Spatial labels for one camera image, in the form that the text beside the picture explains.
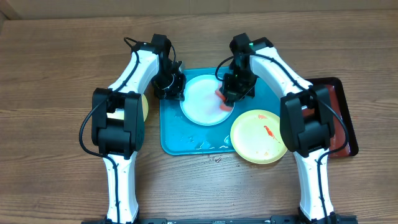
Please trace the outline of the red cleaning sponge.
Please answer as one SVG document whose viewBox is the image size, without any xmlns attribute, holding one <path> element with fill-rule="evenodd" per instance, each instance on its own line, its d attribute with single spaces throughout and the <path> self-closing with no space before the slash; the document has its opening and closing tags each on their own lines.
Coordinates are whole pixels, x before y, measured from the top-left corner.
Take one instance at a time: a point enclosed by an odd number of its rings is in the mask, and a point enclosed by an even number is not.
<svg viewBox="0 0 398 224">
<path fill-rule="evenodd" d="M 220 91 L 221 87 L 222 87 L 222 84 L 220 83 L 218 85 L 217 89 L 215 90 L 216 96 L 221 99 L 220 109 L 223 110 L 223 111 L 227 111 L 227 112 L 232 111 L 233 107 L 227 106 L 225 104 L 226 98 L 224 97 L 224 95 Z"/>
</svg>

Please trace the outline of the light blue plate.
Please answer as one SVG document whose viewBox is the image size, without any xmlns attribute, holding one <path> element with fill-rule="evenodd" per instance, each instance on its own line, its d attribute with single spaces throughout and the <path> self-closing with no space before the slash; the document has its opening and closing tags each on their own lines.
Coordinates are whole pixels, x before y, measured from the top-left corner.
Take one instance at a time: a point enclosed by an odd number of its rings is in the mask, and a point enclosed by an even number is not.
<svg viewBox="0 0 398 224">
<path fill-rule="evenodd" d="M 199 75 L 185 86 L 185 99 L 180 102 L 183 114 L 195 124 L 213 126 L 222 123 L 232 113 L 220 108 L 223 100 L 216 94 L 221 82 L 214 75 Z"/>
</svg>

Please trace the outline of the yellow plate with red stains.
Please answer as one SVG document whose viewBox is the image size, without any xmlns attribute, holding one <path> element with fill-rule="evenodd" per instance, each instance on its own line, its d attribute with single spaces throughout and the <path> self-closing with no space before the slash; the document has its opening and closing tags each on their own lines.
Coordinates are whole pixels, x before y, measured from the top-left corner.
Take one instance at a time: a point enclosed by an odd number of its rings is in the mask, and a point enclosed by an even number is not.
<svg viewBox="0 0 398 224">
<path fill-rule="evenodd" d="M 144 94 L 142 94 L 142 111 L 143 111 L 143 118 L 145 121 L 147 119 L 147 115 L 149 112 L 149 104 L 148 104 L 148 100 Z M 120 109 L 120 108 L 116 108 L 115 112 L 106 113 L 106 115 L 107 115 L 107 118 L 123 120 L 124 119 L 124 110 Z"/>
</svg>

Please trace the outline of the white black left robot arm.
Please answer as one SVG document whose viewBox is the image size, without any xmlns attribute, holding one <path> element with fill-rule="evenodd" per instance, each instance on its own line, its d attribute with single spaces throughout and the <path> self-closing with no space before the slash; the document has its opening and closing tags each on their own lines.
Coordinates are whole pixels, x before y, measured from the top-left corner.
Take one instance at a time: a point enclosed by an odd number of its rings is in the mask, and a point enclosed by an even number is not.
<svg viewBox="0 0 398 224">
<path fill-rule="evenodd" d="M 170 59 L 175 49 L 170 41 L 162 44 L 136 42 L 131 61 L 122 75 L 108 88 L 97 88 L 92 109 L 91 138 L 98 147 L 96 156 L 104 160 L 109 191 L 109 207 L 103 223 L 137 223 L 136 158 L 144 143 L 143 96 L 149 84 L 160 100 L 184 99 L 186 78 L 181 62 Z"/>
</svg>

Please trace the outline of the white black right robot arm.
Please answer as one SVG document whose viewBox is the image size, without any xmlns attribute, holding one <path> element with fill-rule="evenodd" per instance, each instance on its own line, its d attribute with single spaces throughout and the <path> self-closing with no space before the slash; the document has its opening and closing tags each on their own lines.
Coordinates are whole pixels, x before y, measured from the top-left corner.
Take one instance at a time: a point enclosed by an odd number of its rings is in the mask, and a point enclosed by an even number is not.
<svg viewBox="0 0 398 224">
<path fill-rule="evenodd" d="M 298 167 L 301 222 L 336 223 L 328 182 L 322 181 L 335 135 L 328 88 L 297 75 L 265 37 L 250 40 L 239 34 L 229 48 L 232 72 L 223 75 L 217 92 L 221 108 L 228 110 L 245 96 L 253 97 L 257 79 L 263 80 L 280 99 L 280 135 Z"/>
</svg>

